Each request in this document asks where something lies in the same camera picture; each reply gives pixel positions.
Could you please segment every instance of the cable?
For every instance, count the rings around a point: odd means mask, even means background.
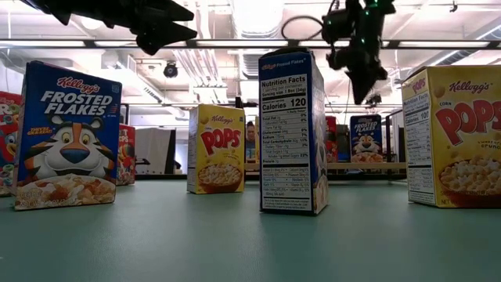
[[[327,14],[332,10],[332,7],[334,7],[334,9],[339,9],[340,3],[341,3],[340,0],[332,0],[332,2],[330,3],[329,9],[327,10]],[[320,27],[321,27],[320,30],[317,31],[317,32],[315,32],[313,35],[310,35],[307,38],[296,39],[296,40],[301,40],[301,41],[311,40],[311,39],[315,38],[317,35],[319,35],[319,34],[322,33],[323,22],[320,21],[319,19],[317,19],[317,18],[315,18],[313,16],[307,16],[307,15],[293,16],[290,19],[286,20],[285,23],[283,23],[282,28],[280,29],[280,34],[282,35],[283,39],[286,39],[286,40],[290,39],[287,36],[285,36],[285,32],[284,31],[285,31],[285,28],[287,27],[287,24],[290,24],[290,23],[292,23],[295,20],[312,20],[312,21],[318,23],[320,25]]]
[[[285,33],[284,33],[287,24],[290,24],[291,22],[293,22],[295,20],[312,20],[312,21],[318,23],[321,27],[323,27],[323,23],[319,19],[317,19],[317,18],[315,18],[313,16],[306,16],[306,15],[303,15],[303,16],[293,16],[290,19],[286,20],[285,23],[283,23],[282,28],[280,29],[280,34],[282,35],[282,37],[284,39],[287,39],[287,40],[289,39],[287,36],[285,36]],[[313,39],[314,37],[316,37],[317,35],[319,35],[321,33],[322,33],[322,28],[320,28],[320,30],[317,31],[317,32],[315,32],[313,35],[308,36],[307,38],[298,39],[298,40],[311,40],[311,39]]]
[[[351,89],[351,80],[348,81],[348,97],[346,97],[346,108],[344,109],[343,125],[346,125],[346,116],[348,115],[348,103],[350,102],[350,89]]]

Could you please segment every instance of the red cereal box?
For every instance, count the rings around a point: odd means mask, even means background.
[[[13,187],[20,103],[21,95],[0,92],[0,196],[10,195]]]
[[[118,137],[117,185],[134,184],[135,179],[135,129],[120,125]]]
[[[337,162],[336,118],[326,117],[327,162]]]

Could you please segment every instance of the cereal box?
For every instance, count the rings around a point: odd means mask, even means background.
[[[327,205],[324,101],[323,77],[308,50],[259,59],[262,211],[318,215]]]
[[[501,207],[501,66],[428,67],[402,87],[409,199]]]
[[[14,157],[21,95],[0,92],[0,197],[13,189]]]
[[[337,162],[336,117],[326,117],[327,162]]]
[[[189,192],[243,192],[244,130],[242,109],[199,105],[189,112]]]
[[[117,185],[135,181],[135,128],[120,124],[118,136]]]
[[[23,82],[16,210],[111,203],[121,84],[41,62]]]
[[[351,162],[383,161],[383,134],[379,114],[350,118]]]
[[[256,163],[259,164],[259,117],[256,117]]]

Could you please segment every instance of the blue cereal box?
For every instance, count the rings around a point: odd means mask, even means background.
[[[318,215],[328,204],[323,77],[306,49],[259,59],[261,210]]]
[[[383,135],[379,114],[350,118],[351,162],[383,161]]]
[[[121,84],[27,64],[19,116],[16,210],[112,203]]]

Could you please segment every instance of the cereal bowl image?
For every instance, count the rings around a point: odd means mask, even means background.
[[[458,208],[501,207],[501,163],[475,156],[440,171],[444,194]]]
[[[105,204],[115,199],[115,185],[83,175],[62,175],[38,180],[18,188],[16,206],[22,209],[67,205]]]
[[[232,164],[211,164],[198,173],[200,186],[205,193],[235,192],[242,182],[243,173]]]
[[[374,163],[383,162],[383,156],[373,152],[361,152],[351,157],[354,163]]]

